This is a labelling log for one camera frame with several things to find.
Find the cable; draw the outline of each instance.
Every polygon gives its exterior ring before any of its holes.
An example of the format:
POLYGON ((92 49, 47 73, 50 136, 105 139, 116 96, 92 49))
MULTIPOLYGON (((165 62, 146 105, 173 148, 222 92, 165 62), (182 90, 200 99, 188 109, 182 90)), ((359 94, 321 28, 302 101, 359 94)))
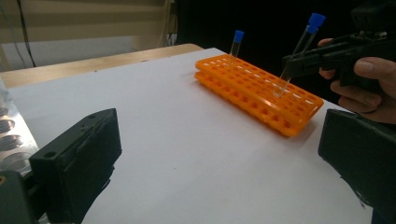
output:
POLYGON ((24 67, 24 68, 27 68, 26 63, 25 63, 25 61, 24 61, 24 59, 23 59, 23 57, 22 57, 22 55, 21 55, 20 49, 18 48, 17 40, 16 40, 16 38, 15 38, 14 29, 12 28, 11 23, 9 23, 7 14, 6 14, 5 11, 3 10, 3 6, 2 6, 1 4, 0 4, 0 10, 1 10, 1 13, 2 13, 2 15, 3 15, 3 17, 4 17, 4 20, 6 21, 6 24, 7 24, 7 26, 8 26, 8 29, 9 29, 10 32, 11 32, 12 41, 14 42, 14 46, 15 46, 15 49, 17 50, 18 56, 20 56, 20 58, 21 58, 21 61, 22 61, 22 63, 23 63, 23 67, 24 67))
POLYGON ((29 38, 28 38, 27 32, 26 32, 26 24, 25 24, 25 20, 24 20, 24 17, 23 17, 21 0, 17 0, 17 2, 18 2, 19 10, 20 10, 20 15, 21 15, 21 24, 22 24, 22 30, 23 30, 23 38, 24 38, 24 41, 25 41, 27 52, 29 53, 30 59, 32 60, 33 67, 35 67, 35 60, 33 60, 32 51, 30 51, 29 38))

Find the finger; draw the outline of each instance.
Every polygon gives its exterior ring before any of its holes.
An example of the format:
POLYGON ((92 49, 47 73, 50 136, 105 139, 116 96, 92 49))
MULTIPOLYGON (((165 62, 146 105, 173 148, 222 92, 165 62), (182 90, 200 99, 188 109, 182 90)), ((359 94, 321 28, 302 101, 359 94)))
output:
POLYGON ((357 86, 342 87, 342 86, 340 86, 340 80, 335 80, 330 85, 330 89, 332 91, 334 91, 335 93, 345 96, 346 98, 351 99, 355 102, 359 102, 362 105, 376 107, 379 104, 381 104, 381 100, 382 100, 381 95, 379 95, 375 92, 366 91, 366 90, 359 88, 357 86))
POLYGON ((319 73, 321 76, 323 76, 326 79, 331 79, 335 75, 334 70, 326 71, 326 70, 323 70, 323 68, 321 68, 321 67, 319 68, 319 73))
POLYGON ((367 119, 382 122, 396 124, 396 100, 384 96, 383 103, 378 106, 378 109, 372 113, 361 113, 361 115, 367 119))
POLYGON ((324 45, 329 44, 330 42, 332 42, 332 38, 321 39, 318 42, 318 46, 324 46, 324 45))
POLYGON ((370 113, 376 111, 377 109, 377 106, 362 104, 361 102, 355 101, 354 99, 350 99, 345 96, 340 97, 338 104, 347 110, 360 114, 370 113))
POLYGON ((367 57, 356 61, 354 71, 357 75, 387 82, 396 82, 396 63, 376 58, 367 57))

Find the test tube rack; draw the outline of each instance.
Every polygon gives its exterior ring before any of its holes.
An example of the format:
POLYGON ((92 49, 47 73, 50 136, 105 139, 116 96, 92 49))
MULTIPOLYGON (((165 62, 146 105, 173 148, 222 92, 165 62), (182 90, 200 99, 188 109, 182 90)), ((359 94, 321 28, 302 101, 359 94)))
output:
POLYGON ((0 171, 30 172, 29 158, 39 150, 21 113, 0 78, 0 171))
POLYGON ((291 83, 281 97, 273 91, 279 77, 239 58, 230 65, 223 54, 195 63, 195 78, 225 100, 287 137, 297 135, 323 106, 323 100, 291 83))

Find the white paper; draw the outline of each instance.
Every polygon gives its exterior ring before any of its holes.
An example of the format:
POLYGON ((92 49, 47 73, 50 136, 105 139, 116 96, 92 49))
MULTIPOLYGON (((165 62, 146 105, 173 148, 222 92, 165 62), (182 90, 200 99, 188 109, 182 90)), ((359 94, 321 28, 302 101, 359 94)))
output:
POLYGON ((217 49, 10 89, 39 147, 116 108, 122 155, 83 223, 369 224, 318 155, 329 102, 286 138, 194 78, 217 49))

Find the black device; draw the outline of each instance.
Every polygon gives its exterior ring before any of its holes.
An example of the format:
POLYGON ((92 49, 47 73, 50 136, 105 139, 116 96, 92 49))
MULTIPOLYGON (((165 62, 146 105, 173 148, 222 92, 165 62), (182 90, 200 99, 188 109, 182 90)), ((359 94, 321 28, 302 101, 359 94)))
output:
POLYGON ((356 76, 354 63, 362 57, 396 60, 396 1, 366 1, 351 11, 359 32, 336 37, 331 43, 308 50, 304 56, 285 56, 283 65, 290 77, 316 74, 320 67, 334 69, 341 86, 356 85, 369 91, 379 91, 377 80, 356 76))
POLYGON ((0 172, 0 223, 81 223, 121 152, 116 109, 90 114, 32 155, 27 175, 0 172))
MULTIPOLYGON (((334 69, 342 86, 381 91, 377 80, 357 76, 353 66, 362 57, 396 61, 396 1, 365 1, 351 11, 351 17, 359 32, 336 37, 298 58, 285 56, 282 63, 288 74, 303 77, 316 74, 320 67, 334 69)), ((329 109, 318 146, 319 156, 340 174, 362 204, 372 206, 387 223, 396 223, 395 126, 329 109)))

